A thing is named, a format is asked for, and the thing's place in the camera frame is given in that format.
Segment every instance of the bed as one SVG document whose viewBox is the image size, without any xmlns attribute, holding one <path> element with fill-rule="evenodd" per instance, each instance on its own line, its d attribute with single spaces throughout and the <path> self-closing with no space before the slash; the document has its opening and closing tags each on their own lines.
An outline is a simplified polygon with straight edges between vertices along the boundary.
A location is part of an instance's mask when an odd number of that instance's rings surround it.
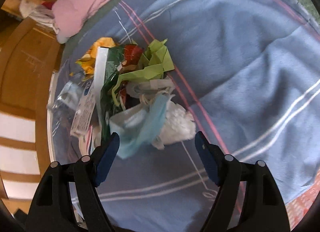
<svg viewBox="0 0 320 232">
<path fill-rule="evenodd" d="M 74 62 L 98 38 L 121 44 L 132 38 L 142 47 L 168 38 L 175 102 L 224 153 L 249 163 L 266 161 L 293 228 L 320 189 L 318 19 L 310 0 L 112 0 L 67 42 L 56 96 L 69 74 L 79 72 Z M 52 125 L 56 160 L 80 158 L 68 124 L 53 119 Z M 116 159 L 97 191 L 118 227 L 199 231 L 217 187 L 193 141 L 186 141 Z M 71 195 L 78 206 L 74 188 Z M 240 189 L 231 226 L 242 198 Z"/>
</svg>

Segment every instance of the plastic bag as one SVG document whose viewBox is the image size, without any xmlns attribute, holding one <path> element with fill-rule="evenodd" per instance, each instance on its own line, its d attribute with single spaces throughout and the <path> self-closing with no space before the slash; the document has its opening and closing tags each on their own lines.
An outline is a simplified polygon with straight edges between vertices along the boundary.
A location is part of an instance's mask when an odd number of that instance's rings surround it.
<svg viewBox="0 0 320 232">
<path fill-rule="evenodd" d="M 160 134 L 171 97 L 169 94 L 158 94 L 153 103 L 141 103 L 110 118 L 111 133 L 116 132 L 120 137 L 117 153 L 120 158 L 131 157 Z"/>
<path fill-rule="evenodd" d="M 163 78 L 163 73 L 174 70 L 174 65 L 167 47 L 164 45 L 167 40 L 153 40 L 147 50 L 141 55 L 138 67 L 141 70 L 119 75 L 116 85 L 112 88 L 112 98 L 116 106 L 120 106 L 117 101 L 116 92 L 123 81 L 145 82 L 151 79 Z"/>
<path fill-rule="evenodd" d="M 112 38 L 100 38 L 89 48 L 84 56 L 76 61 L 80 65 L 86 75 L 86 78 L 91 78 L 94 74 L 95 61 L 97 50 L 99 47 L 115 47 L 116 44 Z"/>
<path fill-rule="evenodd" d="M 152 142 L 152 145 L 162 150 L 164 145 L 191 140 L 195 136 L 196 123 L 192 114 L 181 105 L 169 101 L 161 133 Z"/>
<path fill-rule="evenodd" d="M 74 146 L 72 145 L 72 137 L 70 136 L 70 130 L 72 121 L 75 115 L 75 109 L 73 108 L 77 101 L 82 96 L 84 87 L 87 82 L 83 81 L 84 74 L 83 72 L 77 73 L 70 78 L 70 81 L 64 86 L 60 94 L 57 96 L 57 99 L 53 104 L 48 104 L 47 108 L 52 112 L 52 137 L 55 137 L 55 134 L 59 130 L 63 130 L 64 135 L 59 133 L 59 136 L 63 136 L 64 143 L 66 148 L 68 148 L 68 152 L 70 150 L 74 150 Z M 71 101 L 67 101 L 66 97 L 72 97 Z M 68 153 L 68 157 L 71 161 L 75 159 L 74 154 L 72 152 Z"/>
<path fill-rule="evenodd" d="M 161 90 L 166 90 L 168 93 L 171 93 L 174 89 L 174 83 L 169 77 L 140 83 L 130 81 L 126 85 L 127 94 L 134 98 L 140 98 L 141 95 L 145 95 L 147 99 L 151 99 Z"/>
<path fill-rule="evenodd" d="M 104 85 L 100 91 L 100 108 L 98 108 L 103 141 L 110 138 L 109 118 L 125 109 L 124 106 L 120 106 L 121 96 L 119 93 L 115 95 L 117 104 L 114 103 L 111 89 L 116 85 L 123 70 L 138 64 L 142 52 L 143 49 L 134 44 L 112 47 L 108 51 Z"/>
</svg>

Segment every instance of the pink stripe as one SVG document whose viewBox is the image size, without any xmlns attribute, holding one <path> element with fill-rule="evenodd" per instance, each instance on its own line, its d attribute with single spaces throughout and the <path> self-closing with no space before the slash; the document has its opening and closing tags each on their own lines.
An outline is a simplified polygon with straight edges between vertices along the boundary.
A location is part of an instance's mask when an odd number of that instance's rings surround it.
<svg viewBox="0 0 320 232">
<path fill-rule="evenodd" d="M 140 34 L 142 35 L 142 37 L 145 39 L 143 33 L 139 30 L 139 28 L 138 28 L 137 24 L 134 22 L 133 18 L 129 15 L 129 13 L 128 13 L 127 11 L 126 11 L 126 13 L 128 14 L 129 18 L 133 21 L 133 23 L 135 24 L 137 30 L 138 30 L 138 31 L 140 32 Z M 140 18 L 137 16 L 137 14 L 134 13 L 134 15 L 138 18 L 138 20 L 139 20 L 140 23 L 143 25 L 143 27 L 144 27 L 145 29 L 147 29 L 146 26 L 144 25 L 144 23 L 143 23 L 143 22 L 140 20 Z M 185 106 L 188 108 L 188 110 L 190 111 L 190 113 L 193 115 L 193 117 L 194 117 L 194 119 L 195 119 L 195 122 L 196 122 L 196 123 L 198 124 L 198 126 L 199 126 L 199 129 L 203 132 L 203 134 L 204 134 L 204 136 L 206 137 L 206 139 L 208 140 L 208 142 L 211 143 L 210 140 L 209 140 L 209 137 L 208 137 L 208 135 L 206 134 L 206 132 L 204 131 L 204 128 L 202 127 L 199 119 L 197 118 L 197 116 L 196 116 L 196 114 L 194 113 L 193 109 L 189 106 L 188 101 L 187 101 L 187 99 L 185 98 L 183 92 L 182 92 L 181 89 L 178 87 L 177 83 L 174 81 L 174 79 L 172 78 L 172 76 L 171 76 L 169 73 L 167 73 L 167 75 L 171 78 L 172 82 L 174 83 L 177 92 L 179 93 L 181 99 L 182 99 L 183 102 L 185 103 Z M 187 88 L 188 88 L 188 87 L 190 88 L 190 86 L 188 85 L 187 81 L 184 79 L 183 76 L 182 76 L 182 81 L 186 84 Z M 225 146 L 225 144 L 224 144 L 223 141 L 222 141 L 222 144 L 224 145 L 224 147 L 225 147 L 225 149 L 226 149 L 226 152 L 225 152 L 225 153 L 228 153 L 228 150 L 227 150 L 227 148 L 226 148 L 226 146 Z M 242 183 L 240 183 L 240 187 L 241 187 L 242 192 L 245 193 L 245 192 L 244 192 L 244 187 L 243 187 L 243 184 L 242 184 Z M 236 200 L 236 207 L 237 207 L 239 213 L 241 213 L 241 208 L 240 208 L 240 206 L 239 206 L 238 200 Z"/>
<path fill-rule="evenodd" d="M 295 20 L 300 22 L 305 28 L 318 40 L 320 41 L 320 35 L 319 33 L 309 25 L 308 21 L 305 20 L 302 16 L 299 14 L 296 14 L 296 12 L 286 3 L 284 3 L 282 0 L 273 0 L 275 1 L 278 5 L 280 5 L 282 8 L 284 8 Z"/>
<path fill-rule="evenodd" d="M 89 127 L 88 140 L 87 140 L 87 144 L 86 144 L 86 147 L 85 147 L 86 152 L 88 152 L 88 149 L 89 149 L 89 146 L 90 146 L 91 135 L 92 135 L 92 125 L 90 125 L 90 127 Z"/>
<path fill-rule="evenodd" d="M 168 77 L 170 77 L 170 79 L 172 80 L 173 84 L 175 85 L 175 88 L 178 92 L 178 94 L 180 95 L 182 101 L 184 102 L 186 108 L 190 111 L 190 113 L 192 114 L 193 118 L 195 119 L 196 124 L 199 127 L 199 130 L 204 134 L 204 136 L 206 137 L 206 139 L 208 140 L 209 143 L 211 143 L 209 141 L 208 135 L 206 134 L 206 132 L 204 131 L 204 128 L 202 127 L 197 115 L 195 114 L 195 112 L 193 111 L 193 109 L 190 107 L 190 105 L 188 104 L 188 101 L 186 99 L 186 97 L 184 96 L 183 92 L 181 91 L 181 89 L 178 87 L 177 83 L 175 82 L 175 80 L 173 79 L 173 77 L 167 73 Z"/>
<path fill-rule="evenodd" d="M 202 106 L 202 104 L 200 103 L 200 101 L 198 100 L 196 94 L 193 92 L 192 88 L 189 86 L 188 82 L 186 81 L 186 79 L 184 78 L 184 76 L 182 75 L 182 73 L 180 72 L 180 70 L 177 68 L 177 66 L 175 65 L 175 70 L 177 71 L 177 74 L 179 75 L 179 77 L 181 78 L 181 80 L 184 82 L 185 86 L 187 87 L 189 93 L 191 94 L 192 98 L 195 100 L 196 104 L 199 106 L 200 110 L 202 111 L 204 118 L 207 120 L 212 132 L 214 133 L 214 135 L 216 136 L 220 146 L 222 147 L 222 149 L 224 150 L 225 154 L 229 154 L 229 151 L 225 145 L 225 143 L 223 142 L 217 128 L 215 127 L 215 125 L 213 124 L 211 118 L 209 117 L 207 111 L 204 109 L 204 107 Z"/>
<path fill-rule="evenodd" d="M 133 14 L 137 17 L 137 19 L 139 20 L 139 22 L 142 24 L 142 26 L 146 29 L 146 31 L 150 34 L 150 36 L 154 39 L 154 36 L 151 34 L 151 32 L 147 29 L 147 27 L 145 26 L 145 24 L 143 23 L 143 21 L 137 16 L 137 14 L 133 11 L 132 8 L 129 7 L 129 9 L 133 12 Z M 187 87 L 189 93 L 191 94 L 191 96 L 193 97 L 194 101 L 196 102 L 196 104 L 200 107 L 200 110 L 202 111 L 204 118 L 207 120 L 212 132 L 214 133 L 214 135 L 216 136 L 220 146 L 222 147 L 222 149 L 224 150 L 225 154 L 229 154 L 229 151 L 225 145 L 225 143 L 223 142 L 217 128 L 215 127 L 215 125 L 213 124 L 212 120 L 210 119 L 208 113 L 206 112 L 206 110 L 204 109 L 204 107 L 202 106 L 202 104 L 200 103 L 199 99 L 196 97 L 195 93 L 193 92 L 193 90 L 191 89 L 190 85 L 188 84 L 188 82 L 186 81 L 186 79 L 183 77 L 183 75 L 181 74 L 181 72 L 179 71 L 178 67 L 176 65 L 174 65 L 175 70 L 177 71 L 179 77 L 181 78 L 181 80 L 184 82 L 185 86 Z"/>
<path fill-rule="evenodd" d="M 148 34 L 150 35 L 151 38 L 156 39 L 153 34 L 148 30 L 148 28 L 146 27 L 146 25 L 143 23 L 143 21 L 139 18 L 139 16 L 135 13 L 135 11 L 129 7 L 128 4 L 126 4 L 123 0 L 121 1 L 124 5 L 126 5 L 131 11 L 132 13 L 137 17 L 138 21 L 141 23 L 141 25 L 145 28 L 145 30 L 148 32 Z"/>
<path fill-rule="evenodd" d="M 196 124 L 198 125 L 199 130 L 204 134 L 204 137 L 206 137 L 206 139 L 208 140 L 208 142 L 211 143 L 210 140 L 209 140 L 209 137 L 208 137 L 208 135 L 206 134 L 206 132 L 204 131 L 204 128 L 202 127 L 202 125 L 201 125 L 198 117 L 196 116 L 195 112 L 193 111 L 193 109 L 192 109 L 192 108 L 190 107 L 190 105 L 188 104 L 188 101 L 187 101 L 186 97 L 184 96 L 183 92 L 181 91 L 181 89 L 179 88 L 179 86 L 177 85 L 177 83 L 175 82 L 175 80 L 173 79 L 173 77 L 172 77 L 169 73 L 167 73 L 167 75 L 168 75 L 168 77 L 170 77 L 170 79 L 172 80 L 173 84 L 175 85 L 175 88 L 176 88 L 178 94 L 180 95 L 181 99 L 183 100 L 186 108 L 187 108 L 187 109 L 189 110 L 189 112 L 193 115 L 193 118 L 195 119 L 195 122 L 196 122 Z M 242 192 L 244 193 L 244 187 L 243 187 L 243 184 L 242 184 L 242 183 L 240 183 L 240 187 L 241 187 Z M 241 208 L 240 208 L 240 205 L 239 205 L 239 201 L 238 201 L 238 200 L 236 200 L 236 207 L 237 207 L 239 213 L 241 213 Z"/>
<path fill-rule="evenodd" d="M 134 19 L 130 16 L 129 12 L 125 9 L 125 7 L 123 7 L 123 5 L 121 3 L 119 3 L 119 5 L 124 9 L 124 11 L 127 13 L 127 15 L 129 16 L 129 18 L 132 20 L 133 24 L 136 26 L 137 30 L 139 31 L 139 33 L 141 34 L 141 36 L 143 37 L 143 39 L 145 40 L 145 42 L 149 45 L 150 42 L 147 40 L 147 38 L 144 36 L 144 34 L 142 33 L 142 31 L 139 29 L 138 25 L 136 24 L 136 22 L 134 21 Z"/>
</svg>

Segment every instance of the green plastic wrapper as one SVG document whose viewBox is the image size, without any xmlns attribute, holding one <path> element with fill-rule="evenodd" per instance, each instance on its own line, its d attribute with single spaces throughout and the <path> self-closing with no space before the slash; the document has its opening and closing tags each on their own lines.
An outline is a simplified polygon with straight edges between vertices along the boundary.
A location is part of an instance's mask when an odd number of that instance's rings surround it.
<svg viewBox="0 0 320 232">
<path fill-rule="evenodd" d="M 141 55 L 138 69 L 133 72 L 119 74 L 117 66 L 124 61 L 124 47 L 109 49 L 105 83 L 101 90 L 100 106 L 102 113 L 101 141 L 107 142 L 110 138 L 109 119 L 122 111 L 118 100 L 118 92 L 123 81 L 144 82 L 163 78 L 164 72 L 174 70 L 174 65 L 164 41 L 153 40 L 147 50 Z"/>
<path fill-rule="evenodd" d="M 121 107 L 115 106 L 111 89 L 116 85 L 119 77 L 117 67 L 124 61 L 124 47 L 117 46 L 109 49 L 106 63 L 104 85 L 100 93 L 101 107 L 101 141 L 107 142 L 110 138 L 109 118 L 122 111 Z"/>
<path fill-rule="evenodd" d="M 120 106 L 116 99 L 116 92 L 122 81 L 144 82 L 161 79 L 164 72 L 174 70 L 170 53 L 164 45 L 166 42 L 167 39 L 164 41 L 153 40 L 139 60 L 138 67 L 142 69 L 119 75 L 116 85 L 112 88 L 112 99 L 116 106 Z"/>
</svg>

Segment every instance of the white stripe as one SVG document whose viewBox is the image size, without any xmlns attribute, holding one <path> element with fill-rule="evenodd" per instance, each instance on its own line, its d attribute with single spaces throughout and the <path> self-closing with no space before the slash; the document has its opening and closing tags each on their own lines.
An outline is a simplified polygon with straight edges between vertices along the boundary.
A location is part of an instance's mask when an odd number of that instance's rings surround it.
<svg viewBox="0 0 320 232">
<path fill-rule="evenodd" d="M 181 141 L 181 143 L 182 143 L 182 146 L 183 146 L 184 150 L 186 151 L 186 153 L 187 153 L 187 155 L 188 155 L 188 157 L 189 157 L 189 159 L 190 159 L 190 161 L 191 161 L 191 163 L 192 163 L 193 167 L 196 169 L 196 171 L 197 171 L 197 173 L 198 173 L 198 176 L 199 176 L 199 178 L 201 179 L 201 181 L 202 181 L 202 184 L 203 184 L 204 188 L 205 188 L 206 190 L 210 190 L 210 191 L 214 191 L 214 192 L 216 192 L 215 190 L 213 190 L 213 189 L 209 189 L 209 188 L 207 187 L 207 185 L 205 184 L 205 182 L 204 182 L 204 180 L 203 180 L 203 178 L 202 178 L 202 176 L 201 176 L 201 174 L 200 174 L 200 172 L 199 172 L 199 170 L 198 170 L 198 168 L 197 168 L 197 166 L 196 166 L 195 162 L 193 161 L 193 159 L 192 159 L 191 155 L 189 154 L 189 152 L 188 152 L 188 150 L 187 150 L 186 146 L 184 145 L 184 142 L 183 142 L 183 141 Z"/>
<path fill-rule="evenodd" d="M 120 23 L 121 27 L 124 29 L 125 33 L 127 34 L 127 37 L 128 37 L 128 39 L 129 39 L 129 41 L 130 41 L 130 44 L 132 44 L 132 40 L 130 39 L 130 36 L 129 36 L 127 30 L 126 30 L 125 27 L 122 25 L 121 21 L 119 21 L 119 23 Z"/>
<path fill-rule="evenodd" d="M 209 178 L 208 177 L 203 177 L 204 181 L 207 181 Z M 167 190 L 163 190 L 160 192 L 156 192 L 156 193 L 150 193 L 150 194 L 145 194 L 145 195 L 140 195 L 140 196 L 124 196 L 124 197 L 115 197 L 115 198 L 107 198 L 107 199 L 101 199 L 101 202 L 108 202 L 108 201 L 116 201 L 116 200 L 135 200 L 135 199 L 146 199 L 146 198 L 152 198 L 152 197 L 159 197 L 159 196 L 163 196 L 163 195 L 167 195 L 173 192 L 177 192 L 179 190 L 183 190 L 189 187 L 192 187 L 194 185 L 197 185 L 199 183 L 202 183 L 202 181 L 196 180 L 193 182 L 190 182 L 188 184 L 182 185 L 182 186 L 178 186 L 172 189 L 167 189 Z"/>
<path fill-rule="evenodd" d="M 59 73 L 53 73 L 51 76 L 48 105 L 52 105 L 54 103 L 54 94 L 57 88 L 58 76 L 59 76 Z M 51 162 L 56 160 L 56 154 L 55 154 L 54 145 L 53 145 L 53 131 L 55 133 L 57 130 L 57 128 L 52 130 L 52 119 L 53 119 L 53 113 L 51 110 L 47 109 L 47 136 L 48 136 L 49 156 L 50 156 Z"/>
<path fill-rule="evenodd" d="M 39 175 L 39 163 L 35 150 L 21 150 L 0 145 L 0 170 Z"/>
<path fill-rule="evenodd" d="M 239 155 L 240 153 L 251 149 L 252 147 L 256 146 L 259 142 L 261 142 L 263 139 L 265 139 L 270 133 L 272 133 L 278 126 L 287 118 L 287 116 L 291 113 L 292 109 L 299 103 L 302 99 L 305 98 L 305 96 L 310 93 L 314 88 L 316 88 L 320 84 L 320 79 L 313 85 L 311 86 L 307 91 L 305 91 L 301 96 L 299 96 L 297 99 L 293 101 L 289 109 L 285 112 L 285 114 L 274 124 L 272 125 L 263 135 L 261 135 L 258 139 L 254 140 L 253 142 L 250 142 L 248 145 L 245 147 L 235 151 L 232 153 L 234 157 Z"/>
<path fill-rule="evenodd" d="M 18 182 L 12 180 L 3 180 L 4 189 L 8 198 L 31 200 L 36 192 L 39 183 Z"/>
<path fill-rule="evenodd" d="M 266 145 L 264 146 L 263 148 L 257 150 L 256 152 L 248 155 L 247 157 L 239 160 L 239 161 L 247 161 L 263 152 L 265 152 L 266 150 L 268 150 L 269 148 L 272 147 L 272 145 L 276 142 L 276 140 L 278 139 L 278 137 L 280 136 L 282 130 L 286 127 L 286 125 L 292 120 L 292 118 L 294 118 L 298 113 L 300 113 L 303 109 L 305 109 L 308 104 L 310 104 L 310 102 L 320 93 L 320 89 L 313 95 L 309 98 L 309 100 L 303 105 L 301 106 L 298 110 L 296 110 L 294 113 L 292 113 L 286 120 L 285 122 L 281 125 L 281 127 L 279 128 L 279 130 L 277 131 L 276 135 L 273 137 L 273 139 Z"/>
<path fill-rule="evenodd" d="M 199 170 L 200 173 L 204 172 L 205 169 L 201 169 Z M 120 194 L 127 194 L 127 193 L 140 193 L 140 192 L 146 192 L 146 191 L 150 191 L 150 190 L 155 190 L 155 189 L 159 189 L 159 188 L 162 188 L 162 187 L 165 187 L 165 186 L 168 186 L 168 185 L 172 185 L 172 184 L 175 184 L 177 182 L 181 182 L 185 179 L 189 179 L 193 176 L 197 175 L 197 172 L 194 171 L 194 172 L 191 172 L 185 176 L 182 176 L 182 177 L 179 177 L 177 179 L 173 179 L 173 180 L 170 180 L 170 181 L 167 181 L 167 182 L 164 182 L 164 183 L 160 183 L 160 184 L 157 184 L 157 185 L 153 185 L 153 186 L 150 186 L 150 187 L 145 187 L 145 188 L 141 188 L 141 189 L 132 189 L 132 190 L 120 190 L 120 191 L 114 191 L 114 192 L 109 192 L 109 193 L 103 193 L 103 194 L 99 194 L 99 198 L 101 197 L 107 197 L 107 196 L 113 196 L 113 195 L 120 195 Z"/>
<path fill-rule="evenodd" d="M 0 137 L 23 142 L 36 142 L 36 123 L 0 112 Z"/>
<path fill-rule="evenodd" d="M 167 6 L 165 6 L 165 7 L 161 8 L 161 9 L 159 9 L 159 10 L 151 13 L 146 20 L 143 20 L 143 23 L 145 24 L 145 23 L 147 23 L 147 22 L 149 22 L 149 21 L 151 21 L 151 20 L 153 20 L 153 19 L 155 19 L 155 18 L 158 18 L 158 17 L 161 16 L 166 10 L 168 10 L 169 8 L 171 8 L 172 6 L 174 6 L 175 4 L 177 4 L 177 3 L 180 2 L 180 1 L 182 1 L 182 0 L 176 0 L 176 1 L 168 4 Z M 131 37 L 131 36 L 132 36 L 133 34 L 135 34 L 136 32 L 137 32 L 137 29 L 136 29 L 136 27 L 134 27 L 131 31 L 129 31 L 129 36 Z M 119 41 L 119 43 L 120 43 L 120 44 L 123 44 L 126 40 L 127 40 L 127 36 L 124 36 L 124 37 Z"/>
<path fill-rule="evenodd" d="M 117 9 L 118 9 L 117 7 L 114 7 L 114 8 L 113 8 L 113 11 L 117 14 L 117 16 L 118 16 L 119 20 L 121 20 L 121 18 L 120 18 L 120 16 L 119 16 L 119 14 L 118 14 L 118 12 L 117 12 Z"/>
</svg>

